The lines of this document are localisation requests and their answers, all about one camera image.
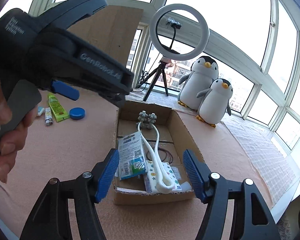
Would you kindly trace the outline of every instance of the large penguin plush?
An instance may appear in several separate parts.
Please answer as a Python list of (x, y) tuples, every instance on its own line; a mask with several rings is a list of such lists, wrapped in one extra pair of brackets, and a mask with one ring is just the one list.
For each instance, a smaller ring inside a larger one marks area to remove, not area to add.
[(223, 78), (216, 79), (210, 88), (197, 94), (197, 98), (203, 98), (196, 118), (212, 127), (216, 127), (216, 124), (224, 116), (225, 110), (231, 115), (229, 99), (232, 97), (232, 94), (233, 88), (228, 80)]
[(178, 103), (197, 111), (202, 101), (196, 97), (197, 93), (208, 89), (218, 76), (219, 69), (215, 60), (208, 56), (198, 58), (191, 66), (191, 73), (179, 80), (179, 85), (184, 81), (186, 83), (178, 95)]

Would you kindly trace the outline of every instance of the white ring light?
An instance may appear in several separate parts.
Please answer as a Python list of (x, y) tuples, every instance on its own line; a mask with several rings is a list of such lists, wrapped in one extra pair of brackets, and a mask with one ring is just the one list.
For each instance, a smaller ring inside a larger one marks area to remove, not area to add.
[[(200, 29), (201, 29), (201, 38), (199, 41), (199, 44), (197, 47), (187, 53), (187, 54), (174, 54), (172, 52), (167, 51), (159, 42), (157, 39), (157, 35), (155, 33), (155, 27), (157, 25), (157, 22), (159, 21), (160, 17), (166, 14), (167, 12), (173, 11), (173, 10), (184, 10), (189, 13), (191, 13), (194, 17), (197, 18), (199, 21)], [(150, 28), (149, 28), (149, 33), (150, 33), (150, 38), (152, 41), (152, 44), (155, 46), (155, 48), (165, 57), (173, 59), (173, 60), (179, 60), (179, 61), (184, 61), (188, 59), (195, 58), (198, 56), (200, 53), (203, 52), (203, 50), (206, 48), (208, 40), (209, 40), (209, 28), (207, 25), (206, 20), (204, 17), (194, 8), (191, 6), (185, 5), (185, 4), (180, 4), (180, 3), (174, 3), (174, 4), (169, 4), (166, 6), (161, 7), (152, 17), (150, 21)]]

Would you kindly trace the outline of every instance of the lime green tube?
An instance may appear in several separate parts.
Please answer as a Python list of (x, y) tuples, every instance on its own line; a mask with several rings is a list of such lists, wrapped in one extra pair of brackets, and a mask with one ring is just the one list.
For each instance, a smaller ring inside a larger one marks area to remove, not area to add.
[(60, 105), (54, 94), (48, 94), (48, 103), (57, 122), (68, 119), (70, 116), (67, 111)]

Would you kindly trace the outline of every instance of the blue round container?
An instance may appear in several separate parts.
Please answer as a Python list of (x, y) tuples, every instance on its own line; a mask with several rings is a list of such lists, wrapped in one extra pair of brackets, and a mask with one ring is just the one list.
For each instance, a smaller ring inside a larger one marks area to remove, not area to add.
[(80, 120), (85, 117), (86, 112), (81, 107), (75, 107), (70, 110), (69, 114), (71, 119)]

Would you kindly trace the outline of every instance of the silver bolt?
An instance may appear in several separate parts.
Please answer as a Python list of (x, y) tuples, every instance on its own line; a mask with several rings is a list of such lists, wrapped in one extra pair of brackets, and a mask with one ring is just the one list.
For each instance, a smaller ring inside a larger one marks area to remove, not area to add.
[(252, 184), (253, 184), (253, 180), (252, 180), (252, 179), (246, 179), (245, 182), (246, 182), (248, 185), (252, 185)]
[(219, 179), (220, 178), (220, 174), (216, 173), (216, 172), (213, 172), (213, 173), (211, 173), (211, 178), (213, 178), (213, 179)]
[(82, 174), (82, 177), (86, 178), (90, 178), (91, 177), (91, 172), (90, 171), (86, 171)]
[(57, 182), (58, 182), (58, 179), (57, 179), (57, 178), (52, 178), (52, 179), (49, 180), (49, 183), (50, 183), (51, 185), (56, 184)]

